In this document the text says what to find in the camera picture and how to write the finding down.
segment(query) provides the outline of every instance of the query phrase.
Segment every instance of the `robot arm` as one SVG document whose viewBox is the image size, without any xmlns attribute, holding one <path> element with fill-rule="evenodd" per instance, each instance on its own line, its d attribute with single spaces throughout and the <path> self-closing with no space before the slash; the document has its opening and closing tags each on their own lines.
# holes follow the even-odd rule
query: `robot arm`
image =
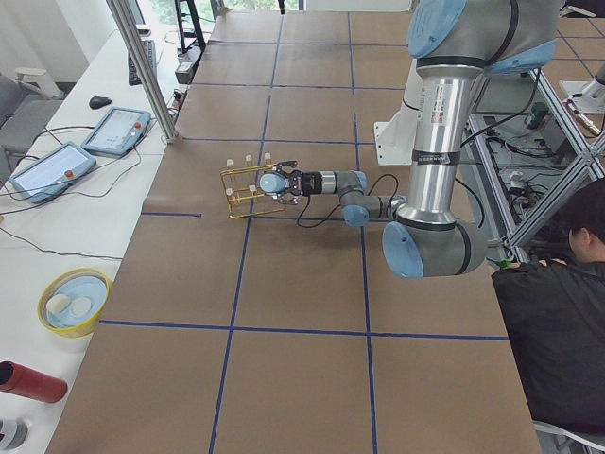
<svg viewBox="0 0 605 454">
<path fill-rule="evenodd" d="M 363 172 L 303 172 L 297 166 L 296 161 L 285 161 L 265 173 L 259 182 L 263 192 L 285 204 L 297 204 L 299 196 L 335 194 L 350 227 L 363 227 L 371 218 L 394 219 L 397 208 L 407 200 L 401 195 L 367 195 L 368 180 Z"/>
<path fill-rule="evenodd" d="M 408 48 L 423 86 L 408 199 L 383 234 L 395 273 L 461 274 L 484 260 L 483 235 L 450 211 L 471 87 L 481 73 L 546 64 L 559 7 L 552 0 L 423 0 L 414 12 Z"/>
</svg>

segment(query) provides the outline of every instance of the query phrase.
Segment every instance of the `metal frame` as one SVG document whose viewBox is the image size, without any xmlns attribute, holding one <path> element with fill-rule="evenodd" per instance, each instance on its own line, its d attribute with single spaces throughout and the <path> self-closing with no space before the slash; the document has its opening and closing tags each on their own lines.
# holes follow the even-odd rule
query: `metal frame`
<svg viewBox="0 0 605 454">
<path fill-rule="evenodd" d="M 151 65 L 147 61 L 147 55 L 145 50 L 143 50 L 143 45 L 141 44 L 139 32 L 136 28 L 134 16 L 130 10 L 128 0 L 107 0 L 107 5 L 112 11 L 113 19 L 115 19 L 122 39 L 124 39 L 124 44 L 134 61 L 137 74 L 143 82 L 143 88 L 151 103 L 151 109 L 162 127 L 166 142 L 174 142 L 178 133 L 174 127 L 174 122 L 168 112 L 168 108 L 165 105 L 158 80 L 155 78 Z"/>
<path fill-rule="evenodd" d="M 221 10 L 225 8 L 225 4 L 223 3 L 223 0 L 210 0 L 210 8 L 212 8 L 212 15 L 216 20 Z"/>
<path fill-rule="evenodd" d="M 535 80 L 538 73 L 537 71 L 532 71 L 530 74 Z M 477 79 L 472 92 L 470 113 L 476 111 L 488 84 L 489 81 L 483 77 Z M 523 247 L 565 205 L 586 178 L 591 178 L 592 180 L 605 178 L 605 170 L 597 159 L 598 156 L 605 152 L 605 134 L 601 134 L 593 144 L 587 143 L 578 125 L 566 111 L 550 82 L 546 78 L 540 77 L 538 87 L 551 112 L 561 126 L 562 132 L 570 141 L 577 157 L 563 172 L 561 178 L 548 191 L 545 197 L 540 200 L 531 214 L 518 225 L 515 224 L 509 209 L 508 200 L 502 193 L 497 169 L 493 166 L 485 143 L 480 136 L 475 138 L 479 157 L 485 168 L 498 210 L 504 222 L 508 246 L 516 258 L 521 261 L 527 261 L 527 254 Z M 469 125 L 473 132 L 480 129 L 476 119 L 472 115 L 469 117 Z"/>
<path fill-rule="evenodd" d="M 193 29 L 196 32 L 196 39 L 189 45 L 185 44 L 185 32 L 182 26 L 183 14 L 181 9 L 181 3 L 186 3 L 189 9 L 189 15 L 191 16 L 191 22 Z M 179 27 L 179 37 L 181 38 L 181 54 L 185 55 L 187 51 L 194 45 L 199 47 L 203 54 L 206 48 L 206 40 L 204 40 L 204 34 L 201 31 L 201 25 L 199 24 L 198 8 L 196 7 L 195 0 L 174 0 L 174 8 L 177 13 L 177 26 Z"/>
</svg>

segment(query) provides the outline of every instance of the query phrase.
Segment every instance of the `cable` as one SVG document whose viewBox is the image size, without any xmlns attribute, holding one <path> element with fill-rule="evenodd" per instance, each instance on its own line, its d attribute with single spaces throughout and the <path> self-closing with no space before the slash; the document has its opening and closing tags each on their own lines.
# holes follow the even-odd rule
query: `cable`
<svg viewBox="0 0 605 454">
<path fill-rule="evenodd" d="M 389 197 L 389 204 L 387 205 L 387 209 L 389 209 L 390 205 L 393 202 L 393 199 L 397 195 L 397 191 L 399 190 L 399 180 L 392 173 L 383 173 L 380 177 L 378 177 L 376 179 L 376 181 L 374 182 L 374 184 L 372 185 L 372 187 L 370 188 L 370 190 L 368 191 L 368 195 L 370 195 L 372 193 L 372 191 L 374 190 L 374 188 L 376 187 L 376 185 L 378 184 L 378 182 L 380 182 L 383 178 L 386 178 L 386 177 L 391 177 L 395 181 L 395 189 L 393 189 L 393 192 L 392 192 L 392 194 Z"/>
<path fill-rule="evenodd" d="M 335 211 L 340 207 L 340 203 L 335 206 L 332 211 L 330 213 L 328 213 L 328 216 L 326 216 L 324 219 L 320 220 L 319 222 L 315 223 L 315 224 L 311 224 L 311 225 L 302 225 L 301 224 L 301 218 L 304 215 L 304 212 L 306 211 L 306 209 L 309 207 L 309 204 L 311 203 L 311 196 L 305 196 L 306 197 L 306 205 L 304 206 L 304 209 L 301 211 L 301 213 L 299 214 L 299 216 L 296 218 L 296 225 L 299 227 L 303 227 L 304 229 L 314 229 L 316 227 L 319 227 L 320 225 L 322 225 L 323 222 L 325 222 L 326 220 L 328 220 L 329 217 L 331 217 Z"/>
<path fill-rule="evenodd" d="M 141 153 L 139 153 L 139 150 L 136 149 L 136 147 L 133 147 L 134 152 L 136 153 L 136 155 L 138 156 L 138 161 L 136 163 L 134 163 L 133 165 L 131 165 L 129 168 L 127 168 L 126 170 L 122 171 L 122 173 L 120 173 L 115 180 L 113 180 L 112 185 L 109 187 L 109 189 L 107 191 L 105 191 L 103 194 L 86 194 L 84 192 L 79 192 L 79 191 L 70 191 L 70 192 L 65 192 L 63 195 L 70 195 L 70 194 L 76 194 L 79 196 L 84 196 L 84 197 L 89 197 L 91 199 L 101 199 L 105 196 L 107 196 L 112 189 L 115 187 L 115 185 L 117 184 L 117 182 L 124 176 L 126 175 L 128 172 L 130 172 L 131 170 L 133 170 L 135 167 L 139 166 L 142 162 L 143 162 L 143 158 L 141 156 Z"/>
<path fill-rule="evenodd" d="M 475 139 L 478 135 L 482 134 L 483 132 L 485 132 L 487 130 L 490 130 L 492 128 L 495 128 L 496 126 L 500 126 L 501 124 L 506 123 L 507 121 L 512 120 L 513 118 L 515 118 L 515 117 L 523 114 L 523 112 L 525 112 L 527 110 L 527 108 L 531 105 L 531 103 L 533 102 L 533 98 L 536 96 L 536 91 L 538 90 L 538 82 L 540 81 L 540 76 L 541 75 L 542 75 L 542 69 L 538 69 L 538 74 L 536 75 L 536 80 L 535 80 L 534 85 L 533 85 L 533 90 L 531 91 L 531 96 L 529 97 L 529 101 L 523 107 L 523 109 L 521 109 L 517 113 L 513 113 L 513 114 L 511 114 L 509 116 L 506 116 L 506 117 L 502 118 L 501 120 L 498 120 L 495 123 L 492 123 L 489 126 L 486 126 L 482 130 L 479 130 L 479 131 L 475 132 L 474 134 L 471 134 L 470 136 L 468 136 L 466 138 L 466 140 L 464 140 L 460 144 L 460 148 L 464 147 L 466 144 L 468 144 L 469 142 L 471 142 L 473 139 Z"/>
<path fill-rule="evenodd" d="M 481 212 L 481 221 L 477 224 L 476 228 L 480 229 L 481 227 L 483 227 L 483 222 L 485 222 L 485 208 L 483 208 L 483 203 L 481 203 L 481 199 L 476 194 L 476 192 L 471 189 L 468 185 L 466 185 L 462 180 L 456 178 L 456 181 L 462 186 L 464 186 L 467 191 L 469 191 L 469 193 L 475 198 L 477 205 L 479 205 L 479 211 Z"/>
<path fill-rule="evenodd" d="M 93 130 L 95 127 L 94 126 L 61 126 L 60 128 L 44 128 L 42 131 L 40 131 L 31 141 L 31 143 L 33 144 L 34 142 L 36 142 L 36 140 L 38 139 L 38 137 L 40 137 L 43 134 L 48 134 L 50 132 L 54 132 L 54 131 L 63 131 L 63 130 Z"/>
<path fill-rule="evenodd" d="M 117 184 L 118 180 L 119 180 L 119 179 L 120 179 L 120 178 L 121 178 L 123 175 L 125 175 L 127 172 L 129 172 L 130 170 L 132 170 L 133 168 L 135 168 L 135 167 L 137 167 L 137 166 L 139 166 L 139 165 L 141 164 L 141 162 L 142 162 L 142 156 L 141 156 L 141 154 L 139 153 L 138 149 L 136 149 L 136 147 L 137 147 L 137 146 L 138 146 L 138 145 L 139 145 L 139 144 L 140 144 L 140 143 L 143 141 L 143 139 L 145 139 L 145 138 L 147 137 L 147 135 L 149 134 L 149 132 L 150 132 L 150 131 L 151 131 L 151 130 L 152 130 L 154 127 L 155 127 L 155 125 L 157 124 L 157 120 L 156 120 L 155 118 L 152 118 L 152 119 L 151 119 L 151 121 L 153 121 L 153 120 L 155 120 L 155 122 L 154 122 L 154 123 L 149 122 L 149 124 L 147 125 L 147 129 L 146 129 L 145 133 L 144 133 L 144 134 L 142 134 L 142 135 L 141 135 L 141 137 L 139 137 L 139 140 L 136 142 L 136 144 L 134 144 L 134 145 L 132 146 L 132 148 L 129 150 L 129 152 L 125 153 L 124 155 L 120 156 L 120 157 L 119 157 L 119 158 L 117 158 L 117 159 L 114 159 L 113 161 L 109 161 L 109 162 L 108 162 L 108 163 L 106 163 L 106 164 L 103 164 L 103 165 L 101 165 L 101 166 L 97 166 L 97 167 L 95 167 L 95 168 L 94 168 L 94 169 L 92 169 L 90 172 L 88 172 L 88 173 L 86 173 L 86 174 L 83 174 L 83 175 L 80 175 L 80 176 L 76 177 L 74 180 L 72 180 L 72 181 L 70 182 L 70 185 L 71 185 L 71 183 L 75 183 L 75 182 L 77 182 L 78 180 L 80 180 L 81 178 L 84 178 L 85 176 L 90 175 L 90 174 L 92 174 L 92 173 L 94 173 L 94 172 L 98 171 L 99 169 L 101 169 L 101 168 L 103 168 L 103 167 L 105 167 L 105 166 L 110 166 L 110 165 L 112 165 L 112 164 L 114 164 L 114 163 L 117 163 L 118 161 L 120 161 L 121 159 L 123 159 L 124 157 L 126 157 L 126 156 L 127 156 L 129 153 L 130 153 L 130 151 L 131 151 L 131 150 L 133 150 L 133 149 L 134 149 L 134 150 L 136 151 L 136 153 L 137 153 L 138 157 L 139 157 L 138 162 L 137 162 L 137 163 L 135 163 L 135 164 L 133 164 L 132 166 L 130 166 L 130 167 L 129 167 L 129 168 L 127 168 L 126 170 L 124 170 L 122 173 L 120 173 L 120 174 L 117 176 L 117 178 L 116 178 L 116 179 L 113 181 L 113 183 L 112 183 L 112 185 L 110 186 L 110 188 L 109 188 L 109 189 L 108 189 L 108 190 L 107 190 L 107 191 L 106 191 L 106 192 L 105 192 L 103 195 L 91 195 L 91 194 L 85 194 L 85 193 L 82 193 L 82 192 L 77 192 L 77 191 L 73 191 L 73 192 L 62 192 L 62 193 L 60 193 L 60 194 L 55 195 L 54 197 L 51 197 L 51 198 L 50 198 L 50 199 L 48 199 L 47 201 L 44 201 L 43 203 L 38 203 L 37 205 L 30 206 L 30 207 L 27 207 L 27 208 L 24 208 L 24 209 L 21 209 L 21 210 L 15 210 L 15 211 L 10 211 L 10 212 L 6 212 L 6 213 L 0 213 L 0 215 L 10 215 L 10 214 L 13 214 L 13 213 L 21 213 L 21 212 L 23 212 L 23 211 L 27 211 L 27 210 L 30 210 L 30 209 L 38 208 L 39 206 L 42 206 L 42 205 L 44 205 L 44 204 L 48 203 L 49 201 L 52 201 L 52 200 L 56 199 L 57 197 L 61 197 L 61 196 L 69 195 L 69 194 L 78 194 L 78 195 L 81 195 L 81 196 L 84 196 L 84 197 L 91 197 L 91 198 L 100 198 L 100 197 L 105 197 L 107 194 L 109 194 L 109 193 L 110 193 L 110 191 L 113 189 L 113 187 L 114 187 L 114 186 Z M 12 192 L 8 192 L 8 191 L 7 191 L 7 193 L 6 193 L 6 194 L 0 194 L 0 197 L 1 197 L 1 196 L 10 196 L 10 197 L 11 197 L 13 200 L 15 200 L 15 201 L 27 201 L 27 200 L 31 199 L 32 197 L 34 197 L 36 194 L 32 194 L 32 195 L 30 195 L 30 196 L 23 197 L 23 198 L 20 198 L 20 199 L 15 199 L 13 196 L 14 196 L 14 195 L 17 195 L 17 194 L 28 193 L 28 192 L 30 192 L 30 191 L 41 191 L 41 190 L 43 190 L 43 189 L 47 189 L 47 188 L 49 188 L 49 187 L 53 187 L 53 186 L 58 185 L 58 184 L 63 184 L 63 183 L 52 183 L 52 184 L 47 184 L 47 185 L 40 186 L 40 187 L 29 188 L 29 189 L 26 189 L 26 190 L 23 190 L 23 191 L 12 191 Z"/>
<path fill-rule="evenodd" d="M 562 173 L 536 173 L 533 177 L 531 177 L 529 180 L 526 181 L 526 183 L 529 183 L 532 180 L 535 180 L 538 177 L 560 177 L 562 175 Z"/>
<path fill-rule="evenodd" d="M 404 106 L 406 106 L 408 109 L 411 109 L 412 111 L 416 111 L 416 112 L 420 111 L 420 109 L 418 109 L 417 107 L 410 106 L 409 104 L 407 104 L 405 99 L 404 99 Z"/>
<path fill-rule="evenodd" d="M 15 234 L 12 234 L 11 232 L 9 232 L 8 230 L 0 227 L 0 230 L 2 232 L 4 232 L 5 234 L 7 234 L 8 236 L 12 236 L 15 239 L 19 239 L 21 241 L 24 241 L 25 243 L 27 243 L 28 245 L 32 246 L 33 248 L 37 249 L 38 251 L 40 251 L 41 253 L 53 253 L 55 255 L 61 255 L 61 256 L 68 256 L 68 255 L 74 255 L 77 257 L 85 257 L 85 258 L 100 258 L 103 260 L 122 260 L 122 257 L 113 257 L 111 255 L 92 255 L 92 254 L 87 254 L 87 253 L 60 253 L 59 251 L 53 251 L 52 249 L 43 249 L 40 246 L 38 246 L 37 244 L 29 241 L 26 238 L 23 238 L 22 236 L 17 236 Z"/>
<path fill-rule="evenodd" d="M 544 192 L 542 192 L 542 191 L 536 191 L 536 190 L 534 189 L 534 187 L 541 187 L 541 188 L 542 188 L 544 191 L 546 191 L 546 192 L 548 192 L 548 191 L 550 190 L 549 188 L 547 188 L 547 187 L 546 187 L 546 186 L 544 186 L 543 184 L 529 184 L 529 182 L 526 182 L 526 184 L 527 184 L 527 187 L 528 187 L 529 189 L 531 189 L 531 191 L 532 191 L 534 194 L 540 194 L 540 195 L 542 195 L 542 196 L 545 194 L 545 193 L 544 193 Z"/>
<path fill-rule="evenodd" d="M 528 153 L 527 152 L 528 149 L 538 149 L 538 148 L 524 148 L 524 149 L 520 149 L 518 147 L 515 147 L 514 145 L 511 145 L 511 144 L 507 143 L 507 142 L 505 142 L 504 145 L 510 150 L 511 153 L 520 154 L 521 156 L 527 156 L 528 158 L 550 159 L 550 158 L 554 158 L 555 156 L 557 156 L 555 153 L 550 153 L 550 154 L 533 154 L 533 153 Z"/>
<path fill-rule="evenodd" d="M 60 145 L 63 145 L 62 141 L 59 140 L 57 138 L 57 136 L 55 134 L 53 134 L 47 127 L 44 127 L 43 131 L 48 132 L 52 136 L 53 139 L 55 139 L 57 142 L 59 142 Z"/>
</svg>

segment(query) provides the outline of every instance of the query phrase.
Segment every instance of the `yellow bowl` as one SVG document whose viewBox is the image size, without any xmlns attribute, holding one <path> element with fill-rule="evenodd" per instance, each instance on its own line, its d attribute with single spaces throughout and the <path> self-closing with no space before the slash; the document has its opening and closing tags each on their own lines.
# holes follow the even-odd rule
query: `yellow bowl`
<svg viewBox="0 0 605 454">
<path fill-rule="evenodd" d="M 48 303 L 48 300 L 59 288 L 61 288 L 61 286 L 72 279 L 82 276 L 92 276 L 103 281 L 103 283 L 105 283 L 105 287 L 107 288 L 107 295 L 109 296 L 110 290 L 112 289 L 112 280 L 108 276 L 93 268 L 78 268 L 76 270 L 68 271 L 55 279 L 43 292 L 42 296 L 40 297 L 40 301 L 38 302 L 38 319 L 40 320 L 40 323 L 45 328 L 48 328 L 54 333 L 64 336 L 65 338 L 81 338 L 82 336 L 86 336 L 87 334 L 95 331 L 96 324 L 98 323 L 98 319 L 100 318 L 103 307 L 105 306 L 105 302 L 107 301 L 106 297 L 100 308 L 85 322 L 66 328 L 57 328 L 50 324 L 46 313 L 46 303 Z"/>
</svg>

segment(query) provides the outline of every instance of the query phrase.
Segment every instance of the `black jacket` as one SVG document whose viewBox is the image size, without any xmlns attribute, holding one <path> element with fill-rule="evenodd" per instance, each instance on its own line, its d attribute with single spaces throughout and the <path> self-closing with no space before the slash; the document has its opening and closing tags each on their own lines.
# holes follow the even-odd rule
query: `black jacket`
<svg viewBox="0 0 605 454">
<path fill-rule="evenodd" d="M 493 275 L 534 419 L 605 433 L 605 263 Z"/>
</svg>

